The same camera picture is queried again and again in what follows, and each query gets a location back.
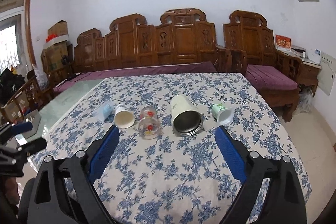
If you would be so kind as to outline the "green white plastic cup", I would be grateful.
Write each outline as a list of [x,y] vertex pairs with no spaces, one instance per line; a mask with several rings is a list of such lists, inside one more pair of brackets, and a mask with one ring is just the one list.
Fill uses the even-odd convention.
[[225,126],[233,122],[234,111],[235,109],[233,107],[226,107],[222,103],[214,104],[211,108],[211,114],[220,126]]

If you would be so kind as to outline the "clear blue plastic cup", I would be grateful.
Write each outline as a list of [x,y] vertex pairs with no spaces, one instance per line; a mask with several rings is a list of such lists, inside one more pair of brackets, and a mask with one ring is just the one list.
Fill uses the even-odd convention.
[[96,110],[97,118],[104,122],[110,116],[115,114],[116,105],[113,102],[106,102],[99,106]]

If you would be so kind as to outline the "white paper cup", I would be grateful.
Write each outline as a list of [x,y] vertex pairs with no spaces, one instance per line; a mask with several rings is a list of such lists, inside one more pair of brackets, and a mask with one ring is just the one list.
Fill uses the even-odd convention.
[[119,104],[114,114],[114,123],[120,129],[130,128],[135,123],[135,117],[125,105]]

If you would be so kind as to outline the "glass cup with red flowers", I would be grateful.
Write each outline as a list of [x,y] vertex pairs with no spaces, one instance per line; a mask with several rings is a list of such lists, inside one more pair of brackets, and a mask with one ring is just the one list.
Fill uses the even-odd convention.
[[142,108],[139,116],[138,133],[143,139],[155,139],[161,133],[156,110],[151,106]]

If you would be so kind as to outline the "wooden chair at left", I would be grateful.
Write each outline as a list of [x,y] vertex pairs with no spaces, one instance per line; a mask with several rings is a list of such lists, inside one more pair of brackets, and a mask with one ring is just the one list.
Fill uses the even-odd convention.
[[53,87],[49,84],[42,90],[37,76],[31,77],[5,104],[1,106],[4,122],[22,122],[25,116],[34,110],[40,110],[55,98]]

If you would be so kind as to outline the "blue floral tablecloth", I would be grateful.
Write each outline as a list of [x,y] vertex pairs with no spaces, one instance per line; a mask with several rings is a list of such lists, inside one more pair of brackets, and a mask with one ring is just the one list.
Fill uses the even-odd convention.
[[[203,116],[202,130],[179,136],[171,125],[173,97],[183,95]],[[235,109],[230,135],[269,159],[290,157],[309,199],[312,188],[304,164],[276,114],[238,73],[149,75],[105,79],[81,98],[46,134],[47,148],[32,157],[72,156],[101,138],[112,125],[95,110],[104,102],[123,104],[136,117],[144,106],[158,115],[161,134],[143,139],[137,125],[121,130],[120,142],[94,187],[111,216],[122,223],[218,223],[240,189],[217,144],[216,103]]]

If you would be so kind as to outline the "white steel insulated tumbler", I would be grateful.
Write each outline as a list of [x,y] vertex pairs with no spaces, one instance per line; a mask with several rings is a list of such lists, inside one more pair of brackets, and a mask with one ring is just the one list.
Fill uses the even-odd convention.
[[203,116],[190,100],[177,95],[170,102],[171,125],[175,134],[179,136],[193,136],[203,128]]

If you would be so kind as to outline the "white plastic bag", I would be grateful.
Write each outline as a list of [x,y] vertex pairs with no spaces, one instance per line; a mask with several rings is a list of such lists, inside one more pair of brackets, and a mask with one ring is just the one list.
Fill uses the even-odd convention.
[[49,78],[44,71],[41,71],[35,64],[32,65],[37,82],[41,90],[45,90],[49,86]]

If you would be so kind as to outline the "purple sofa cushion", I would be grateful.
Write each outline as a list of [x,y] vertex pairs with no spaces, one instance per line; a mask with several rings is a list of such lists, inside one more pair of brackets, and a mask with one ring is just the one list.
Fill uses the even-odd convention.
[[160,65],[151,67],[137,67],[124,69],[110,69],[104,71],[94,71],[81,73],[74,79],[62,81],[54,87],[54,92],[62,93],[74,84],[81,81],[102,80],[111,77],[126,77],[126,76],[144,76],[144,75],[162,75],[162,74],[177,74],[177,73],[216,73],[217,70],[209,61],[204,63],[192,64],[175,64],[175,65]]

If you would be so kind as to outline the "wooden side table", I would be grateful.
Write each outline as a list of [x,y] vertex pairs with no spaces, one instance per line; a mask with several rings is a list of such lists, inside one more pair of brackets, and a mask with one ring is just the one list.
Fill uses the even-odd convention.
[[297,78],[299,88],[301,90],[303,90],[304,88],[311,88],[311,91],[315,96],[318,87],[318,74],[320,73],[321,69],[321,65],[315,65],[303,61],[300,65]]

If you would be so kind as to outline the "stacked cardboard boxes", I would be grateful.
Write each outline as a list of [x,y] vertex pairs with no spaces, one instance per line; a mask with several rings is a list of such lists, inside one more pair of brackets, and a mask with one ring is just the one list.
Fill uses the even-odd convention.
[[41,53],[45,73],[50,74],[73,60],[73,45],[68,35],[68,24],[60,20],[48,29],[46,42]]

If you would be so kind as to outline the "white router device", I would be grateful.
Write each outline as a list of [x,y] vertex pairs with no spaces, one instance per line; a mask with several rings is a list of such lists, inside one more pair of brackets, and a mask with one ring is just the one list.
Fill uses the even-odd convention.
[[306,51],[306,59],[308,62],[311,62],[314,64],[320,64],[321,63],[321,51],[318,49],[308,49]]

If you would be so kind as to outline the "red greeting card box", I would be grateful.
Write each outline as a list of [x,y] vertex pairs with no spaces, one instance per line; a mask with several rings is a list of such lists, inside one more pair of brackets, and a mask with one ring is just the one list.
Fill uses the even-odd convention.
[[279,49],[291,49],[291,38],[288,38],[286,36],[276,35],[276,47]]

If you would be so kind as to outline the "long carved wooden sofa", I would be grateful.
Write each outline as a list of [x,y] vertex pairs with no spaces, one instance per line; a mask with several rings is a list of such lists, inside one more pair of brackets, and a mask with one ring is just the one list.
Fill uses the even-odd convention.
[[229,72],[232,56],[217,44],[215,25],[200,9],[168,10],[160,25],[147,24],[141,14],[115,19],[110,32],[92,28],[77,38],[75,57],[49,72],[52,86],[76,72],[211,62],[217,72]]

